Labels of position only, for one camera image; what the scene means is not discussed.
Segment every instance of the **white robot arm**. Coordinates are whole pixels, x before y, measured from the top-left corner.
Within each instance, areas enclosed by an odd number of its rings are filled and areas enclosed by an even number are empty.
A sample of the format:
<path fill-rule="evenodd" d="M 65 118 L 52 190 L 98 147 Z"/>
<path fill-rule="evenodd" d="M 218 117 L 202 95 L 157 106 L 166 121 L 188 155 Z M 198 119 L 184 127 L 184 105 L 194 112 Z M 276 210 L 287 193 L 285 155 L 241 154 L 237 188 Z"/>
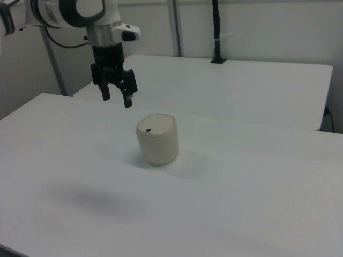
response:
<path fill-rule="evenodd" d="M 139 27 L 123 24 L 118 0 L 5 0 L 0 2 L 1 37 L 28 25 L 49 28 L 83 28 L 93 48 L 93 82 L 99 86 L 104 100 L 110 99 L 108 84 L 123 93 L 125 107 L 132 106 L 137 91 L 132 70 L 123 68 L 122 42 L 139 40 Z"/>

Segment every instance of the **white table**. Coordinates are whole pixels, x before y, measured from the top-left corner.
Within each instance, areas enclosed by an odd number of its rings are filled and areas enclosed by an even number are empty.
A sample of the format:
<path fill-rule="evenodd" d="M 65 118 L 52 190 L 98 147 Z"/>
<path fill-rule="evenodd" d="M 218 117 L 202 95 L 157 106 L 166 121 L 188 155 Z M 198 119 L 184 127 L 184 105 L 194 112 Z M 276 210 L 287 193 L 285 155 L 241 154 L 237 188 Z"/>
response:
<path fill-rule="evenodd" d="M 297 129 L 320 128 L 332 67 L 328 65 L 129 56 L 138 92 L 133 105 Z M 110 85 L 111 100 L 123 104 Z M 102 101 L 93 83 L 74 95 Z"/>
<path fill-rule="evenodd" d="M 343 136 L 42 94 L 0 121 L 0 244 L 30 257 L 342 256 Z"/>

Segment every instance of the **white wall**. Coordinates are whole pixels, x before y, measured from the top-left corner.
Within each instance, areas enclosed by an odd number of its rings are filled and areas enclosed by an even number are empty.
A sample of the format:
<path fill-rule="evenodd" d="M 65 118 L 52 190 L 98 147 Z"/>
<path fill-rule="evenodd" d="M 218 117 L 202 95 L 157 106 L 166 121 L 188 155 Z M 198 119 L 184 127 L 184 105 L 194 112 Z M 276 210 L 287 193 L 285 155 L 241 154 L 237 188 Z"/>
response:
<path fill-rule="evenodd" d="M 230 59 L 329 64 L 334 67 L 327 104 L 343 133 L 343 2 L 221 4 L 222 55 Z M 209 4 L 180 6 L 184 54 L 212 58 Z M 331 130 L 329 118 L 324 128 Z"/>
<path fill-rule="evenodd" d="M 2 38 L 0 119 L 43 92 L 61 93 L 39 28 Z"/>
<path fill-rule="evenodd" d="M 119 11 L 124 23 L 137 25 L 142 32 L 139 41 L 123 43 L 125 56 L 130 54 L 174 55 L 167 4 L 125 5 L 125 7 L 120 7 Z M 49 31 L 56 41 L 70 46 L 83 43 L 83 36 L 86 35 L 84 29 L 64 28 Z M 69 95 L 75 94 L 92 81 L 91 64 L 94 63 L 94 59 L 90 46 L 64 49 L 52 43 L 52 47 Z"/>

